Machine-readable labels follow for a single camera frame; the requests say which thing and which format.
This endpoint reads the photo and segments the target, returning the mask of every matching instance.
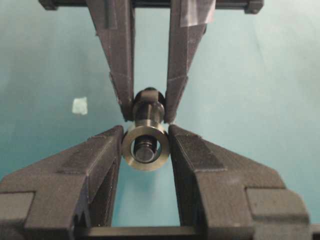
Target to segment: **teal background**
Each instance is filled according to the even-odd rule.
[[[320,1],[219,10],[189,72],[176,124],[275,168],[320,222]],[[135,92],[165,92],[168,9],[136,10]],[[123,124],[87,8],[0,0],[0,178]],[[87,97],[88,115],[72,114]],[[114,226],[178,225],[171,162],[121,163]]]

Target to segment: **metal washer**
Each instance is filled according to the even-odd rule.
[[[139,162],[131,151],[131,146],[134,140],[140,136],[152,136],[160,143],[160,152],[156,160],[150,163]],[[170,155],[170,146],[168,134],[164,127],[155,121],[146,119],[136,121],[125,134],[122,141],[122,156],[129,166],[140,171],[151,172],[161,168],[168,160]]]

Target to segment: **black plastic part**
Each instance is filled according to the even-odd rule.
[[[86,0],[107,58],[113,89],[126,121],[133,121],[134,8],[129,0]]]
[[[303,201],[275,170],[175,125],[169,140],[182,226],[215,240],[312,239]]]
[[[0,239],[73,240],[74,227],[110,226],[122,137],[116,126],[4,177]]]

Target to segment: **metal bushing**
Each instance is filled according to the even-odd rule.
[[[134,100],[134,124],[122,141],[122,155],[129,166],[141,171],[160,168],[170,154],[168,134],[160,124],[165,115],[165,98],[154,88],[140,91]]]
[[[141,162],[132,150],[134,141],[141,136],[154,137],[160,145],[152,160],[146,163]],[[136,121],[128,129],[122,141],[122,155],[124,159],[129,166],[141,171],[154,171],[161,168],[168,160],[169,154],[169,140],[164,127],[149,119]]]

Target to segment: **metal rod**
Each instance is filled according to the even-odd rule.
[[[313,240],[320,240],[320,224],[312,224]],[[201,240],[204,231],[193,226],[76,228],[77,240]]]
[[[86,0],[54,0],[59,7],[86,7]],[[170,0],[133,0],[135,8],[170,8]],[[216,9],[243,10],[248,7],[248,0],[216,0]]]

